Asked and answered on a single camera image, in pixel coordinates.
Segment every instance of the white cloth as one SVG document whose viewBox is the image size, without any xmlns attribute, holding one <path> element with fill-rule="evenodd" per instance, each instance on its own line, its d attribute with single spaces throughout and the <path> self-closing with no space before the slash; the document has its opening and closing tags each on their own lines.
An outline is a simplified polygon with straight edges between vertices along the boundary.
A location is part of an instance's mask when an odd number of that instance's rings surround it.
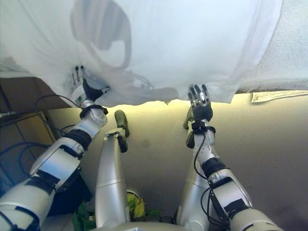
<svg viewBox="0 0 308 231">
<path fill-rule="evenodd" d="M 71 72 L 111 91 L 105 106 L 187 99 L 206 84 L 230 102 L 244 73 L 263 56 L 281 0 L 2 0 L 1 76 L 21 67 L 70 97 Z"/>
</svg>

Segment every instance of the robot forearm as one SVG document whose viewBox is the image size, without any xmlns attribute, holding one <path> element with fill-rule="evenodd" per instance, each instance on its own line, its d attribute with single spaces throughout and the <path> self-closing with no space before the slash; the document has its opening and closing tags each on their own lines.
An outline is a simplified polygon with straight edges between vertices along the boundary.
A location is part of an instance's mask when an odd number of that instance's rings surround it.
<svg viewBox="0 0 308 231">
<path fill-rule="evenodd" d="M 92 139 L 107 123 L 107 111 L 85 102 L 82 120 L 58 139 L 32 165 L 31 177 L 0 198 L 1 230 L 12 225 L 37 230 L 45 220 L 56 191 L 68 187 L 80 172 L 80 159 Z"/>
<path fill-rule="evenodd" d="M 190 137 L 187 144 L 194 146 L 217 215 L 223 223 L 230 222 L 232 231 L 281 231 L 267 216 L 252 208 L 248 193 L 216 154 L 215 129 L 208 125 L 213 112 L 205 85 L 202 89 L 197 85 L 189 88 L 194 122 L 190 135 L 193 139 Z"/>
</svg>

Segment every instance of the yellow leaf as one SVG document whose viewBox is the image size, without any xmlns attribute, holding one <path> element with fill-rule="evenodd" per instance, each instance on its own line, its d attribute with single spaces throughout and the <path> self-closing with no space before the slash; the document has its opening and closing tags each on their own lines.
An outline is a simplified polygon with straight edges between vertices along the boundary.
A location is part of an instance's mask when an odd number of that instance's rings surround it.
<svg viewBox="0 0 308 231">
<path fill-rule="evenodd" d="M 134 218 L 139 218 L 144 215 L 144 202 L 140 198 L 139 203 L 136 204 L 135 210 L 134 210 Z"/>
</svg>

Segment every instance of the white fabric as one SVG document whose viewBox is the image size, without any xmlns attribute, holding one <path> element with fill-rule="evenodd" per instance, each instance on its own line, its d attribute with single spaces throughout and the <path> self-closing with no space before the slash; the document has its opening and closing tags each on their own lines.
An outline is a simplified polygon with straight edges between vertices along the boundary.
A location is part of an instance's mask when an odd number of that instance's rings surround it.
<svg viewBox="0 0 308 231">
<path fill-rule="evenodd" d="M 240 89 L 308 90 L 308 1 L 284 0 L 281 16 L 258 66 Z"/>
<path fill-rule="evenodd" d="M 260 61 L 281 0 L 2 0 L 1 76 L 21 68 L 70 97 L 84 65 L 105 106 L 187 99 L 191 83 L 230 102 Z"/>
</svg>

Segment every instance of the beige wall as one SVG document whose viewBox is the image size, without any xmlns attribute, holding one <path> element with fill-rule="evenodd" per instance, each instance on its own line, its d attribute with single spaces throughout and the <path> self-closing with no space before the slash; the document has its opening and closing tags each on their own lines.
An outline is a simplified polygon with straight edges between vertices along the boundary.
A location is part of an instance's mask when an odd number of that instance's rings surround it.
<svg viewBox="0 0 308 231">
<path fill-rule="evenodd" d="M 231 104 L 213 103 L 216 151 L 261 209 L 285 230 L 308 230 L 308 96 L 251 104 L 251 94 Z M 131 136 L 122 154 L 126 183 L 148 208 L 171 215 L 177 209 L 192 151 L 182 123 L 188 102 L 149 102 L 109 109 L 109 123 L 82 160 L 83 177 L 93 191 L 104 133 L 123 110 Z M 58 127 L 76 123 L 79 109 L 49 111 Z"/>
</svg>

